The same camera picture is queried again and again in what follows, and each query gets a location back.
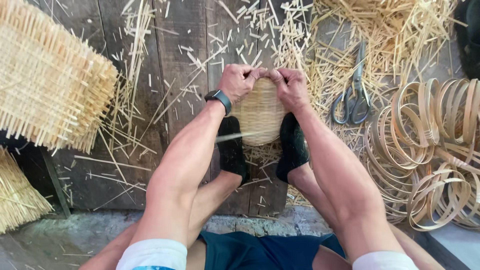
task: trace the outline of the wristwatch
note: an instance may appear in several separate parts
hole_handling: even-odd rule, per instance
[[[223,106],[225,106],[225,115],[227,116],[232,110],[232,103],[230,102],[230,99],[228,99],[228,97],[222,92],[222,90],[209,92],[205,96],[205,101],[215,100],[215,99],[222,102]]]

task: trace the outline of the wooden floor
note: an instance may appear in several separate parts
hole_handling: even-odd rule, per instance
[[[125,18],[120,16],[128,0],[29,0],[31,4],[38,6],[36,4],[37,1],[40,4],[40,9],[47,14],[53,14],[55,22],[63,24],[67,30],[73,31],[76,36],[82,37],[83,40],[88,39],[88,43],[95,50],[111,59],[119,70],[125,70],[124,64],[116,61],[112,55],[121,55],[123,52],[122,57],[129,59],[128,51],[130,51],[133,37],[124,36],[122,28],[125,26]],[[192,55],[203,61],[207,59],[209,52],[218,50],[217,43],[210,42],[212,38],[209,37],[208,33],[216,37],[223,37],[223,40],[226,40],[229,30],[232,29],[233,42],[228,43],[229,49],[227,53],[222,54],[225,64],[242,63],[241,58],[235,52],[235,48],[241,47],[246,41],[248,44],[254,43],[251,53],[244,53],[248,63],[253,61],[259,50],[263,50],[258,61],[263,62],[263,67],[273,67],[273,59],[270,58],[272,49],[270,49],[270,45],[266,49],[264,48],[266,40],[260,41],[251,37],[247,20],[240,19],[240,24],[237,25],[216,1],[172,0],[170,1],[167,18],[165,18],[167,2],[160,3],[158,0],[146,1],[149,2],[153,9],[157,9],[157,12],[155,19],[151,22],[152,33],[147,36],[145,42],[148,56],[146,56],[140,72],[139,90],[136,94],[138,110],[141,113],[141,117],[146,119],[146,121],[135,119],[134,124],[138,127],[137,134],[144,132],[149,120],[166,93],[167,87],[163,82],[172,83],[175,80],[172,86],[172,93],[168,94],[166,102],[162,105],[165,107],[166,104],[176,99],[175,96],[179,93],[179,89],[187,85],[192,79],[192,76],[189,76],[189,74],[195,69],[195,66],[190,65],[191,60],[187,57],[185,51],[183,54],[180,53],[179,45],[192,47],[194,49]],[[243,5],[250,6],[240,0],[225,2],[234,13]],[[136,0],[132,7],[137,9],[139,3],[140,0]],[[267,3],[267,0],[260,0],[257,4],[257,9],[264,8]],[[272,3],[279,16],[279,21],[282,22],[281,1],[272,0]],[[179,35],[162,32],[158,28],[153,28],[153,26],[175,30]],[[276,36],[277,45],[279,44],[278,38],[279,35]],[[151,76],[151,86],[149,85],[149,76]],[[193,84],[198,86],[197,91],[199,91],[199,95],[202,97],[209,91],[216,90],[220,76],[221,65],[208,65],[206,73],[200,73],[193,82]],[[204,104],[205,102],[199,100],[195,95],[186,95],[181,102],[174,103],[157,125],[147,130],[142,144],[158,154],[147,154],[138,158],[140,151],[137,149],[137,152],[134,152],[132,157],[127,159],[121,152],[114,152],[117,162],[141,166],[151,170],[145,171],[122,167],[122,172],[129,183],[148,184],[150,176],[160,163],[162,153],[165,152],[169,142],[201,111]],[[130,153],[132,148],[126,148],[127,152]],[[78,209],[96,209],[98,207],[105,209],[143,209],[145,207],[144,191],[137,188],[129,190],[131,186],[122,185],[112,179],[108,179],[120,179],[115,165],[88,160],[76,160],[76,165],[71,168],[74,155],[86,156],[84,153],[66,149],[59,150],[53,156],[60,183],[62,187],[66,186],[65,196],[72,197],[71,207]],[[98,138],[90,157],[99,160],[111,160],[101,139],[98,140]],[[204,183],[213,180],[218,175],[220,170],[218,162],[218,153],[215,152],[211,166],[205,174]],[[252,168],[251,172],[252,178],[264,177],[263,172],[256,168]],[[276,179],[274,165],[266,167],[266,172],[272,179],[272,183],[268,181],[263,182],[262,186],[264,188],[260,188],[259,184],[251,184],[239,189],[238,192],[234,192],[226,200],[218,212],[248,215],[266,215],[281,212],[285,206],[287,185]],[[265,199],[263,203],[265,207],[258,205],[260,196],[263,196]]]

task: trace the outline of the person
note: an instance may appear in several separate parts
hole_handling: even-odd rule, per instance
[[[278,98],[291,112],[280,128],[283,154],[276,174],[312,203],[335,234],[254,237],[201,232],[221,203],[249,179],[242,139],[237,138],[218,143],[222,171],[198,188],[217,134],[240,132],[236,118],[224,118],[228,102],[245,97],[263,76],[273,80]],[[218,89],[228,101],[208,100],[172,140],[149,182],[142,218],[80,270],[443,269],[387,222],[374,181],[311,107],[303,73],[226,65]]]

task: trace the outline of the bundle of bamboo sticks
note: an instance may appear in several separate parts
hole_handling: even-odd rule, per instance
[[[0,146],[0,233],[40,218],[52,206],[28,182],[7,149]]]
[[[89,152],[117,70],[40,9],[0,2],[0,128],[49,149]]]

